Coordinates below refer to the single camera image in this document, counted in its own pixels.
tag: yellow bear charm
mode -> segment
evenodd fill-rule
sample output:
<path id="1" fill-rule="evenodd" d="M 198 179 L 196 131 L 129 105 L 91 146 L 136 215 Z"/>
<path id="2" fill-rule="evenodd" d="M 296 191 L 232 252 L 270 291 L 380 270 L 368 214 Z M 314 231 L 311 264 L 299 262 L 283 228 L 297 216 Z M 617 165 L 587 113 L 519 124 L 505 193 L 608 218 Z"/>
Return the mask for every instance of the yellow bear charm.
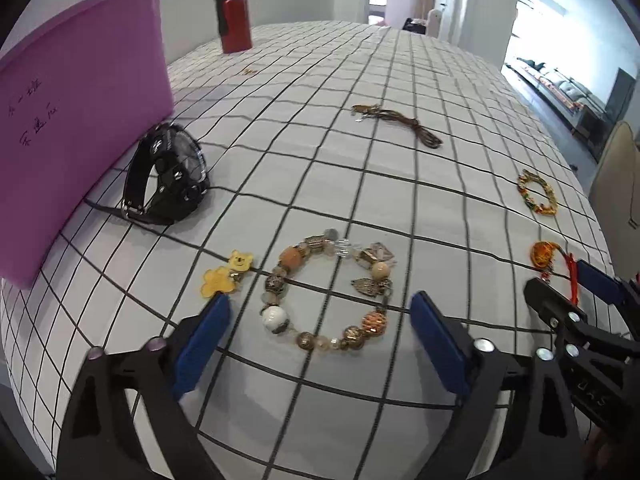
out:
<path id="1" fill-rule="evenodd" d="M 254 256 L 251 253 L 233 251 L 226 266 L 204 273 L 204 283 L 200 287 L 203 298 L 211 298 L 216 292 L 233 292 L 239 281 L 239 274 L 251 268 Z"/>

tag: chair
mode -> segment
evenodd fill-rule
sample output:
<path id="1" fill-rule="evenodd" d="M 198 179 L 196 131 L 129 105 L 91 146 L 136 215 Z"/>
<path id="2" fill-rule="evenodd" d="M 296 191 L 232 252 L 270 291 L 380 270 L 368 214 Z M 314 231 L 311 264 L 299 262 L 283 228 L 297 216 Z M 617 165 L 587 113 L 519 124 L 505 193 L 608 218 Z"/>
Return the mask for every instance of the chair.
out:
<path id="1" fill-rule="evenodd" d="M 616 274 L 640 272 L 640 152 L 629 124 L 621 121 L 602 153 L 589 202 L 596 213 Z"/>

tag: purple plastic basin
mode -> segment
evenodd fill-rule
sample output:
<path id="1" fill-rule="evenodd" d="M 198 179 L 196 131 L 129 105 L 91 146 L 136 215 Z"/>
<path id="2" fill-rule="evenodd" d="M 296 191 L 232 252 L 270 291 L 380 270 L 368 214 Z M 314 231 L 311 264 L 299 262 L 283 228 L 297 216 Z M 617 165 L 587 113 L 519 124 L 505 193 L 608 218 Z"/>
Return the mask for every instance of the purple plastic basin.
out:
<path id="1" fill-rule="evenodd" d="M 85 0 L 0 59 L 0 276 L 31 286 L 82 197 L 172 110 L 159 0 Z"/>

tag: blue gripper pad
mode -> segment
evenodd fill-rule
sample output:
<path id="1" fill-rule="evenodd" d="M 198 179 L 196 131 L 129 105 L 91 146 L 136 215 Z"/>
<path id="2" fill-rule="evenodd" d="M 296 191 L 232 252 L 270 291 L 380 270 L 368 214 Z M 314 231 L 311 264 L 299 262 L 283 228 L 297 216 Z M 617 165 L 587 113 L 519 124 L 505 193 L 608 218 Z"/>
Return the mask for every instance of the blue gripper pad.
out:
<path id="1" fill-rule="evenodd" d="M 411 324 L 445 389 L 466 397 L 469 394 L 466 357 L 433 311 L 432 305 L 426 294 L 415 294 L 409 309 Z"/>
<path id="2" fill-rule="evenodd" d="M 220 294 L 175 360 L 174 399 L 179 400 L 185 393 L 195 389 L 230 320 L 228 295 Z"/>
<path id="3" fill-rule="evenodd" d="M 584 260 L 575 263 L 578 270 L 578 283 L 590 290 L 607 304 L 622 305 L 624 296 L 616 280 L 607 276 Z"/>

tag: black watch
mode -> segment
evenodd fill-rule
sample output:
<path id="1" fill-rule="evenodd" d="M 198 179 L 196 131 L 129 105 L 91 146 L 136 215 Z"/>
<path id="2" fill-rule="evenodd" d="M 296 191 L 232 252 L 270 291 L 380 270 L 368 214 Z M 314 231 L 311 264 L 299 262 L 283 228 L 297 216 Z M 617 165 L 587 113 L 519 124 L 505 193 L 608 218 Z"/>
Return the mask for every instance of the black watch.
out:
<path id="1" fill-rule="evenodd" d="M 153 167 L 158 173 L 158 188 L 145 206 L 146 183 Z M 172 225 L 196 210 L 208 188 L 200 145 L 179 124 L 161 123 L 145 134 L 131 159 L 122 207 L 85 202 L 127 220 Z"/>

